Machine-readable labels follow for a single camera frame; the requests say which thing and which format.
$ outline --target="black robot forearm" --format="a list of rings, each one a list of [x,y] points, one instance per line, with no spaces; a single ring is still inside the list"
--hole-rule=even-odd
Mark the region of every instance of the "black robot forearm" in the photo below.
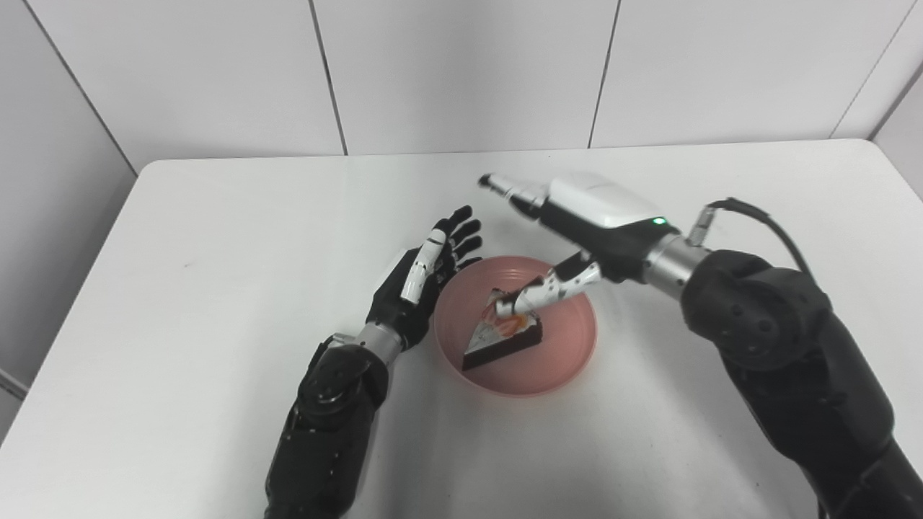
[[[716,251],[695,269],[680,304],[830,517],[923,517],[923,483],[893,440],[891,404],[807,274]]]
[[[282,428],[266,479],[265,519],[335,519],[355,500],[388,367],[365,347],[372,344],[331,342],[318,349]]]

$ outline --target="white wall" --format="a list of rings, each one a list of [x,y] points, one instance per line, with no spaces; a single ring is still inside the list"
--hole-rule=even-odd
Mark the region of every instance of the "white wall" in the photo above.
[[[307,0],[29,1],[138,171],[342,153]]]
[[[161,158],[867,137],[915,0],[30,0],[136,167]]]
[[[0,1],[0,368],[17,380],[38,371],[134,179],[25,5]]]
[[[826,139],[914,3],[625,0],[593,145]]]
[[[897,105],[875,143],[923,198],[923,79],[918,78]]]

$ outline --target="pink bowl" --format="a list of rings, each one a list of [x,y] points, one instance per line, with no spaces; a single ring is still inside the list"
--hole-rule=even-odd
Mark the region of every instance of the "pink bowl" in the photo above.
[[[436,341],[463,378],[493,393],[526,397],[554,391],[586,366],[596,344],[596,317],[590,300],[580,295],[538,311],[544,332],[539,345],[462,371],[462,354],[490,291],[522,288],[550,268],[538,259],[498,256],[478,261],[446,285],[433,318]]]

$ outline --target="robotic arm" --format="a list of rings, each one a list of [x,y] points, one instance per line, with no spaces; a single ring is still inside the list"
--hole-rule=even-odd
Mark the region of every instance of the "robotic arm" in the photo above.
[[[779,453],[795,461],[832,518],[923,518],[923,482],[892,436],[884,390],[797,248],[765,212],[728,199],[706,207],[689,237],[598,175],[523,189],[480,184],[582,252],[502,300],[498,315],[550,305],[606,278],[676,299],[689,329],[714,343],[725,370]],[[701,246],[717,209],[767,223],[800,271]]]
[[[265,519],[335,519],[352,506],[389,366],[423,340],[442,287],[480,259],[462,261],[481,246],[481,223],[471,217],[465,206],[440,220],[375,292],[362,331],[320,345],[282,427]]]

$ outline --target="white table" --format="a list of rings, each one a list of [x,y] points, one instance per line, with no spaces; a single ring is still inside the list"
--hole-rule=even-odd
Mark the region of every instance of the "white table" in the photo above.
[[[261,517],[263,479],[316,344],[357,332],[398,247],[470,202],[486,255],[573,247],[475,180],[592,170],[682,228],[728,195],[801,245],[923,469],[923,203],[860,140],[233,159],[144,170],[0,450],[0,517]],[[790,264],[721,214],[712,247]],[[351,517],[813,517],[711,344],[650,287],[590,292],[587,369],[514,400],[457,380],[432,338],[398,359]]]

